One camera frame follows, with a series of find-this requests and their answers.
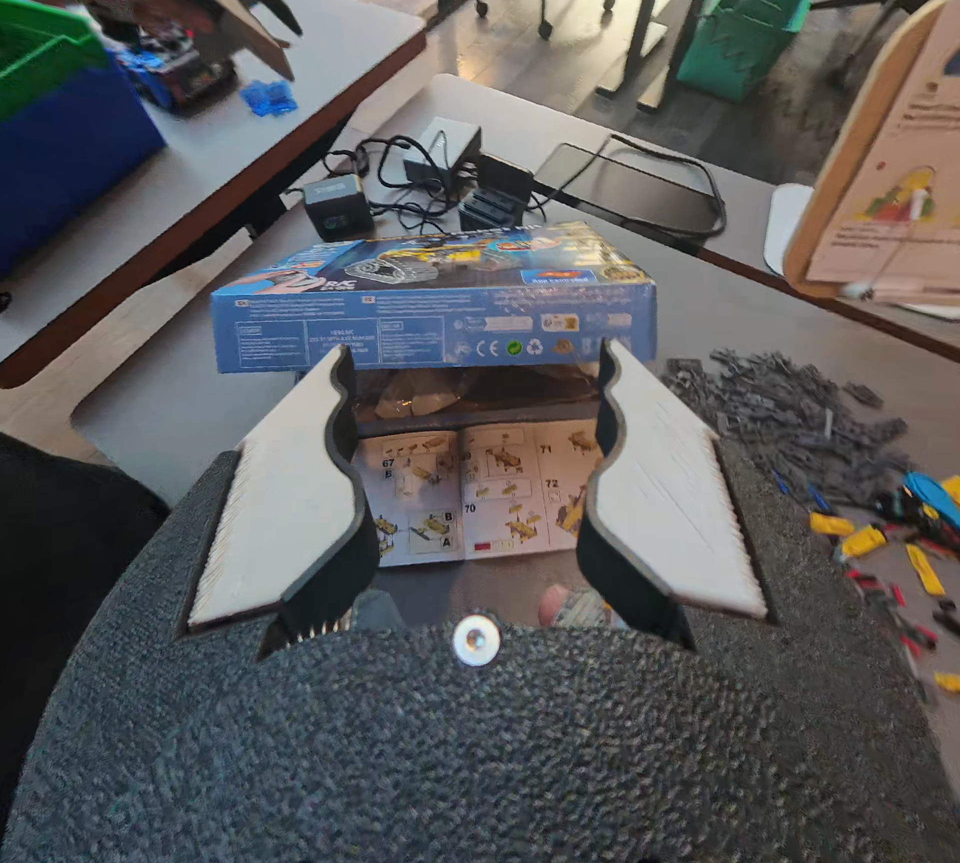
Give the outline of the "blue curved toy piece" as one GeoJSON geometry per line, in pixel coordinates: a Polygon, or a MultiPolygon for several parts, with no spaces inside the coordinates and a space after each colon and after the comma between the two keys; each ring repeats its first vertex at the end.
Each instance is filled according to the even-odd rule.
{"type": "Polygon", "coordinates": [[[904,475],[903,487],[923,506],[935,511],[942,522],[959,532],[958,495],[953,495],[944,485],[918,471],[908,471],[904,475]]]}

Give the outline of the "green plastic crate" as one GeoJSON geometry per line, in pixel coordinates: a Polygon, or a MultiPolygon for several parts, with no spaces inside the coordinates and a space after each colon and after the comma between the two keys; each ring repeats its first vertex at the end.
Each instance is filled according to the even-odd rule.
{"type": "Polygon", "coordinates": [[[803,28],[811,1],[712,0],[678,67],[678,83],[742,103],[803,28]]]}

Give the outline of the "blue toy vehicle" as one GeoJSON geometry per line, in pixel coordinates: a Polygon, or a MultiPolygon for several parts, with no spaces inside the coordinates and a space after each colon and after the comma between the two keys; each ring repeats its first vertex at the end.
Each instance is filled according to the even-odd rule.
{"type": "Polygon", "coordinates": [[[193,37],[177,24],[156,35],[134,27],[131,42],[118,42],[108,52],[142,100],[165,113],[186,113],[236,83],[233,59],[206,61],[193,37]]]}

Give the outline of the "person's dark clothing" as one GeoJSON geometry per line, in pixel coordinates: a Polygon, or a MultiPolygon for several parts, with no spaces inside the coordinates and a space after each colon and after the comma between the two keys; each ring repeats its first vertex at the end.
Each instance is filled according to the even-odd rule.
{"type": "Polygon", "coordinates": [[[49,696],[117,580],[169,516],[127,474],[1,435],[1,827],[49,696]]]}

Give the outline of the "clear bag of pieces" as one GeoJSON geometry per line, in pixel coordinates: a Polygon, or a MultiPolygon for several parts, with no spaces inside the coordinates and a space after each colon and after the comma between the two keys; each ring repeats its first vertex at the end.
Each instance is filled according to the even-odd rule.
{"type": "Polygon", "coordinates": [[[353,407],[367,427],[510,418],[593,404],[593,365],[359,370],[353,407]]]}

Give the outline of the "blue translucent toy bricks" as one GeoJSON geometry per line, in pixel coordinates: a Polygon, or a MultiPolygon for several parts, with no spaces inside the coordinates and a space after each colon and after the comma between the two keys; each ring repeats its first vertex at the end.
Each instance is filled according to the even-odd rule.
{"type": "Polygon", "coordinates": [[[291,84],[285,79],[271,82],[252,80],[239,90],[239,96],[252,114],[258,117],[294,113],[299,105],[291,84]]]}

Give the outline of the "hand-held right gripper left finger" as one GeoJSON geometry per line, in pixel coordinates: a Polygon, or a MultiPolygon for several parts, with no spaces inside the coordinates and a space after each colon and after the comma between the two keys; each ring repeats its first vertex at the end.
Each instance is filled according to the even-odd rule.
{"type": "Polygon", "coordinates": [[[338,628],[379,567],[354,465],[356,373],[334,345],[232,454],[191,583],[187,632],[270,617],[285,642],[338,628]]]}

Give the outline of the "grey charging hub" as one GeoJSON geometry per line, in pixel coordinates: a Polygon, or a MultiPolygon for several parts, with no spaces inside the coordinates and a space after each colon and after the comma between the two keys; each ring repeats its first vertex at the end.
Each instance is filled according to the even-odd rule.
{"type": "Polygon", "coordinates": [[[452,192],[461,171],[475,164],[481,149],[480,125],[435,117],[406,150],[406,181],[413,185],[437,185],[452,192]]]}

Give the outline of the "black tablet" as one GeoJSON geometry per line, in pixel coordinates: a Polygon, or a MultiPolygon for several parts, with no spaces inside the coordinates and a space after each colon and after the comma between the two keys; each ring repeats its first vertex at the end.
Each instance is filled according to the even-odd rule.
{"type": "Polygon", "coordinates": [[[703,167],[622,141],[600,151],[558,144],[534,172],[533,188],[571,208],[669,236],[706,240],[726,230],[725,205],[703,167]]]}

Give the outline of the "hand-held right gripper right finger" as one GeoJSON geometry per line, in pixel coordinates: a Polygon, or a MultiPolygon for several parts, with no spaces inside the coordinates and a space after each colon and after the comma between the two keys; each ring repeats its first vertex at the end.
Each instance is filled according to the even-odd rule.
{"type": "Polygon", "coordinates": [[[687,609],[771,621],[718,436],[618,340],[602,341],[576,557],[627,628],[686,649],[687,609]]]}

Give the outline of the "pile of grey toy bricks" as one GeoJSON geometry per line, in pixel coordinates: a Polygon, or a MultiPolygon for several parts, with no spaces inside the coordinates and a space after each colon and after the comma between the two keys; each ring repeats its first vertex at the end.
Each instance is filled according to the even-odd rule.
{"type": "Polygon", "coordinates": [[[787,496],[826,512],[869,510],[914,470],[900,447],[907,424],[884,415],[875,389],[836,384],[776,351],[715,349],[709,361],[670,358],[660,379],[787,496]]]}

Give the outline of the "black charger block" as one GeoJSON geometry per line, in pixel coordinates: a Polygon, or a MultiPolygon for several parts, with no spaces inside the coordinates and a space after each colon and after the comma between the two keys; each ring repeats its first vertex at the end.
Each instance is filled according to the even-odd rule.
{"type": "Polygon", "coordinates": [[[458,207],[462,233],[520,229],[533,196],[534,174],[509,161],[481,153],[476,186],[458,207]]]}

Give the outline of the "instruction booklet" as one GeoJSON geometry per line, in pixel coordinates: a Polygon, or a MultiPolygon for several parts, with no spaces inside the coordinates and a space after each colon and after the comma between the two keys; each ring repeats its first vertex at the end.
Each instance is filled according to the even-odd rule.
{"type": "Polygon", "coordinates": [[[595,434],[574,418],[360,440],[380,568],[574,550],[603,458],[595,434]]]}

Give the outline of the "wooden board with printed sheet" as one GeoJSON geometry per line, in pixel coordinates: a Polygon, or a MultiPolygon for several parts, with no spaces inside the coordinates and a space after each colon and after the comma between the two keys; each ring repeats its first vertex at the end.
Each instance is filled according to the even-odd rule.
{"type": "Polygon", "coordinates": [[[870,67],[783,259],[814,299],[959,304],[959,0],[932,0],[870,67]]]}

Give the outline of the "black power adapter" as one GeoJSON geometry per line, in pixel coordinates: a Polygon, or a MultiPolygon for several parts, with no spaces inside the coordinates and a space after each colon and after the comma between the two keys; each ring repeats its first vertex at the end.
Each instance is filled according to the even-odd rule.
{"type": "Polygon", "coordinates": [[[302,187],[306,215],[324,243],[372,238],[376,223],[357,173],[330,176],[302,187]]]}

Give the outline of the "green storage bin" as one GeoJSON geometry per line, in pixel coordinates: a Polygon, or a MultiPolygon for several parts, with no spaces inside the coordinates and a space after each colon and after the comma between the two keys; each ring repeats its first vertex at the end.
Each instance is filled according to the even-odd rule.
{"type": "Polygon", "coordinates": [[[1,121],[112,59],[87,17],[29,0],[1,0],[1,121]]]}

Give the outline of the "blue storage bin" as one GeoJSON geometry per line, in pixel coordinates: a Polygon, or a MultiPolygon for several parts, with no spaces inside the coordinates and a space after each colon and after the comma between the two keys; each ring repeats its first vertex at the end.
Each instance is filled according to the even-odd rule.
{"type": "Polygon", "coordinates": [[[2,122],[1,277],[165,147],[111,57],[2,122]]]}

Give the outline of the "blue toy box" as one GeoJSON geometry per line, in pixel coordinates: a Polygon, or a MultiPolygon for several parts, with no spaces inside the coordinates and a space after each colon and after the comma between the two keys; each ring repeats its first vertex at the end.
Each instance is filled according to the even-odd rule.
{"type": "Polygon", "coordinates": [[[587,364],[657,352],[652,276],[582,221],[307,247],[211,294],[218,371],[587,364]]]}

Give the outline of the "pile of coloured toy bricks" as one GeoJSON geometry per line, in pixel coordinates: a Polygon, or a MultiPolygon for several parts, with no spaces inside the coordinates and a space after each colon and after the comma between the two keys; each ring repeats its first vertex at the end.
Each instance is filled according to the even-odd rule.
{"type": "MultiPolygon", "coordinates": [[[[939,652],[943,635],[958,640],[958,584],[949,589],[946,571],[935,565],[958,565],[958,533],[904,488],[906,473],[893,489],[878,493],[869,507],[872,520],[860,524],[809,485],[814,508],[808,522],[830,542],[831,560],[854,592],[889,627],[920,700],[928,704],[939,692],[958,697],[957,670],[928,675],[921,667],[939,652]]],[[[957,476],[939,483],[958,496],[957,476]]]]}

